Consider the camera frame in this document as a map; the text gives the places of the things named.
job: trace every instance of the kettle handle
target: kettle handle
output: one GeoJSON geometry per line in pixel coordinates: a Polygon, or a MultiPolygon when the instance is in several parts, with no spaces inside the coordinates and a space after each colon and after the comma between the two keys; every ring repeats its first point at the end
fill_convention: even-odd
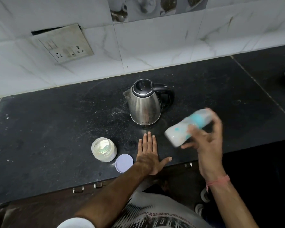
{"type": "Polygon", "coordinates": [[[160,99],[161,104],[161,112],[166,111],[174,102],[174,91],[171,90],[167,85],[160,84],[160,83],[152,83],[152,89],[157,94],[167,94],[168,100],[166,102],[163,102],[162,99],[160,99]]]}

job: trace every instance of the person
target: person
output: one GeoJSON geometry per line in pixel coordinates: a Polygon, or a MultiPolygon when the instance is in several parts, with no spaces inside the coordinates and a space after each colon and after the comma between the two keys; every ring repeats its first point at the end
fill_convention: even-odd
{"type": "MultiPolygon", "coordinates": [[[[182,145],[182,148],[197,149],[199,170],[211,189],[225,226],[256,228],[258,225],[224,171],[222,122],[213,111],[212,118],[212,133],[189,125],[188,131],[194,141],[182,145]]],[[[148,175],[156,175],[171,160],[172,157],[166,157],[159,161],[155,135],[144,134],[143,139],[139,139],[133,166],[89,199],[74,218],[64,221],[58,228],[211,227],[194,211],[170,197],[144,192],[133,194],[148,175]]]]}

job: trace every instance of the kettle spout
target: kettle spout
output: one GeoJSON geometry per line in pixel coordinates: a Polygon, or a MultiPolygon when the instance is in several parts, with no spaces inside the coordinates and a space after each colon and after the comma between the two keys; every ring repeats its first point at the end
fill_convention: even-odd
{"type": "Polygon", "coordinates": [[[123,92],[123,94],[122,94],[122,95],[125,96],[125,99],[126,99],[128,102],[131,100],[131,95],[130,95],[130,93],[131,93],[131,88],[128,89],[127,91],[123,92]]]}

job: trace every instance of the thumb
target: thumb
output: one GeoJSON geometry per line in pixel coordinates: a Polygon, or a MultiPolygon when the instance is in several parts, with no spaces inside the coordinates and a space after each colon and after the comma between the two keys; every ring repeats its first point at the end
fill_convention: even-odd
{"type": "Polygon", "coordinates": [[[199,146],[206,145],[208,133],[205,130],[200,130],[194,125],[188,126],[188,132],[191,134],[192,138],[198,143],[199,146]]]}
{"type": "Polygon", "coordinates": [[[166,157],[160,162],[160,169],[163,169],[165,165],[167,165],[170,161],[172,161],[172,157],[166,157]]]}

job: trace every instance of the hand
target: hand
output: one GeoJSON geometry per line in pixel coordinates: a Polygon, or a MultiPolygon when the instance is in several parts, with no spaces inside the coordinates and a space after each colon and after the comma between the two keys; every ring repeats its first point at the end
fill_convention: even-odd
{"type": "Polygon", "coordinates": [[[211,112],[213,132],[207,133],[193,125],[189,125],[188,132],[192,135],[194,141],[181,146],[183,149],[187,147],[197,149],[199,170],[206,181],[215,181],[226,175],[222,164],[222,122],[215,112],[212,110],[211,112]]]}
{"type": "Polygon", "coordinates": [[[155,135],[151,136],[151,132],[148,132],[147,138],[147,134],[144,134],[143,140],[140,139],[138,142],[136,163],[143,164],[148,168],[150,175],[156,175],[170,161],[172,158],[166,157],[159,162],[155,135]]]}

